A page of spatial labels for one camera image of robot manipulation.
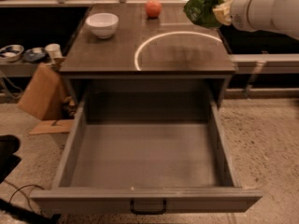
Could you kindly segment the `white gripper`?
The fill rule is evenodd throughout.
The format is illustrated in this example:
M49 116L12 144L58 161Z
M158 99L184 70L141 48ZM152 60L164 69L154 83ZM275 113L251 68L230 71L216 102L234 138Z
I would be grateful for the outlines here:
M272 6L274 0L223 0L232 2L231 6L216 6L213 13L223 25L233 25L240 31L271 31Z

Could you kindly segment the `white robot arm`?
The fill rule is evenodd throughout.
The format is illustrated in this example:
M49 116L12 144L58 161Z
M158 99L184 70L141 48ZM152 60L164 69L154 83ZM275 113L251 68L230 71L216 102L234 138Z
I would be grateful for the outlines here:
M212 11L218 22L239 31L267 31L299 39L299 0L224 0Z

